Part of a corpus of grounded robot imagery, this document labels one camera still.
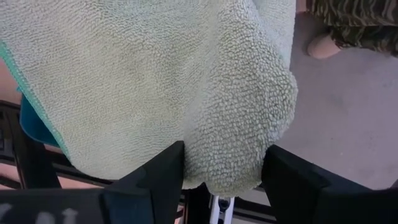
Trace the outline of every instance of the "concrete floor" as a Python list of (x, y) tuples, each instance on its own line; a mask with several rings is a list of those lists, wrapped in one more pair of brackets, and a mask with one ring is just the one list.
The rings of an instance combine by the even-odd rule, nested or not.
[[(390, 187), (398, 179), (398, 59), (364, 49), (310, 58), (305, 47), (325, 29), (309, 15), (296, 18), (291, 71), (298, 102), (277, 144), (371, 189)], [(269, 205), (255, 190), (241, 197)]]

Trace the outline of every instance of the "microfiber towel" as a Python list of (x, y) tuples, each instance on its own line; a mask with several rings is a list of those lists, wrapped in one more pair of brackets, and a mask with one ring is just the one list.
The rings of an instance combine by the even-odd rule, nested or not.
[(119, 179), (185, 143), (184, 188), (261, 181), (294, 117), (293, 0), (3, 0), (0, 54), (80, 171)]

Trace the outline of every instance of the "person's foot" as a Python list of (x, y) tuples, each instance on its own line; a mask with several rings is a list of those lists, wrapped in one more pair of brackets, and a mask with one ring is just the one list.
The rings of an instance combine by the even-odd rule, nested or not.
[(341, 51), (329, 34), (323, 34), (315, 38), (308, 46), (308, 54), (317, 59), (331, 57)]

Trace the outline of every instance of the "towel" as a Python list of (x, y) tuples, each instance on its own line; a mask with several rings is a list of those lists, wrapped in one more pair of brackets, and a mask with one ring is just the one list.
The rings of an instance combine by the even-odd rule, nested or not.
[(261, 181), (294, 117), (292, 0), (3, 0), (0, 55), (80, 171), (119, 179), (185, 142), (184, 188)]

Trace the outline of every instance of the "teal towel edge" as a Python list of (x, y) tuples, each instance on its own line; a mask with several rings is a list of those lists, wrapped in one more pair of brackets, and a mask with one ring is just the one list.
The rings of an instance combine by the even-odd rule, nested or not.
[(6, 43), (0, 41), (0, 57), (6, 63), (11, 75), (14, 77), (15, 81), (17, 82), (19, 88), (21, 89), (22, 93), (25, 95), (29, 103), (32, 105), (33, 109), (35, 109), (39, 118), (43, 121), (44, 125), (50, 130), (51, 134), (54, 136), (57, 143), (60, 145), (62, 152), (68, 157), (69, 153), (68, 149), (65, 146), (65, 143), (62, 139), (61, 134), (55, 129), (52, 122), (47, 117), (47, 114), (44, 111), (43, 106), (41, 105), (39, 99), (34, 95), (32, 89), (29, 88), (29, 84), (25, 79), (24, 74), (18, 69), (14, 57), (11, 54), (11, 51), (7, 48)]

